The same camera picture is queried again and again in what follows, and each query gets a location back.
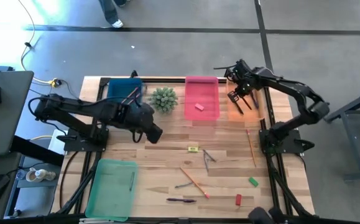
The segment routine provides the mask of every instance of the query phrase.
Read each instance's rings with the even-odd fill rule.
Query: wooden tabletop
[[[80,99],[96,101],[99,80],[100,77],[85,77]],[[252,101],[247,99],[253,111],[244,110],[247,113],[243,121],[236,121],[230,119],[232,116],[228,113],[226,96],[228,87],[225,83],[219,84],[219,119],[189,121],[184,117],[184,83],[146,83],[146,85],[148,89],[143,97],[144,101],[157,87],[172,87],[178,96],[179,105],[172,114],[161,115],[158,112],[154,114],[155,123],[164,130],[159,142],[151,144],[143,137],[140,143],[133,143],[129,131],[110,127],[108,145],[103,153],[105,159],[136,161],[139,166],[132,217],[246,218],[247,214],[257,206],[267,210],[272,208],[267,164],[258,140],[258,131],[261,128],[259,118],[267,118],[263,96],[259,97],[260,106],[262,105],[260,111],[256,112]],[[276,90],[270,90],[270,95],[276,121],[287,121],[292,118],[288,96]],[[86,123],[91,123],[92,120],[89,117],[77,117]],[[246,129],[251,132],[256,167],[251,156]],[[209,163],[208,173],[205,169],[203,153],[188,152],[188,146],[199,146],[217,160]],[[72,153],[68,153],[65,156],[63,168],[71,155]],[[314,213],[302,161],[290,154],[284,154],[283,157],[288,186],[300,203],[309,212]],[[79,185],[84,158],[85,153],[79,152],[68,168],[62,186],[63,203],[72,196]],[[210,194],[210,199],[205,198],[194,185],[181,189],[174,188],[176,185],[189,182],[180,167]],[[254,187],[248,181],[250,177],[258,181],[258,187]],[[57,187],[52,212],[59,209],[61,186]],[[90,184],[85,190],[81,211],[86,208],[89,191]],[[235,205],[236,194],[242,195],[241,206]],[[284,210],[281,190],[279,195],[281,208]],[[197,203],[167,202],[166,198],[169,197],[195,199]]]

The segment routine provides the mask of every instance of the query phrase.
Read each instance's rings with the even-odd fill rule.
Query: succulent plant
[[[178,105],[176,101],[178,97],[173,88],[156,88],[149,100],[150,104],[160,113],[171,113]]]

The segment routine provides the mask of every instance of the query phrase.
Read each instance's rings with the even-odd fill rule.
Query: metal stand
[[[355,174],[344,175],[344,177],[343,177],[344,181],[352,181],[352,180],[360,179],[360,148],[358,148],[358,145],[357,145],[358,140],[357,140],[356,135],[353,133],[353,130],[349,124],[349,118],[348,118],[349,114],[360,114],[360,110],[357,111],[358,109],[360,109],[360,97],[357,98],[356,100],[348,103],[344,107],[338,109],[337,111],[329,114],[325,118],[325,121],[327,123],[331,123],[333,120],[335,120],[337,118],[341,118],[341,120],[343,121],[343,124],[344,124],[344,128],[347,133],[349,143],[351,145],[352,153],[353,153],[355,160],[357,162],[357,165],[358,165],[359,172],[355,173]]]
[[[29,156],[49,164],[62,166],[63,155],[38,146],[18,136],[14,136],[12,140],[11,151],[19,152],[24,156]]]

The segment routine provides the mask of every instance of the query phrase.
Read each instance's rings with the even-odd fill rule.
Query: concrete floor
[[[107,27],[97,0],[22,0],[36,24]],[[260,0],[267,29],[360,30],[360,1]],[[253,0],[132,0],[118,8],[126,27],[258,29]],[[0,0],[0,65],[21,70],[23,43],[30,24],[17,1]],[[277,75],[310,85],[331,110],[360,95],[360,36],[268,35]],[[264,66],[259,34],[197,32],[58,32],[38,31],[35,49],[25,67],[44,80],[68,81],[79,94],[85,75],[214,75],[213,67],[245,59]],[[49,87],[32,85],[48,93]],[[70,97],[66,87],[52,90]],[[29,92],[28,99],[37,94]],[[295,103],[292,109],[297,114]],[[316,146],[305,153],[307,176],[316,214],[325,218],[360,221],[360,181],[346,184],[343,174],[356,171],[343,125],[320,122],[300,128]],[[17,135],[31,138],[51,134],[53,127],[34,121],[24,109]],[[21,190],[17,207],[46,214],[51,200],[29,204],[42,190]]]

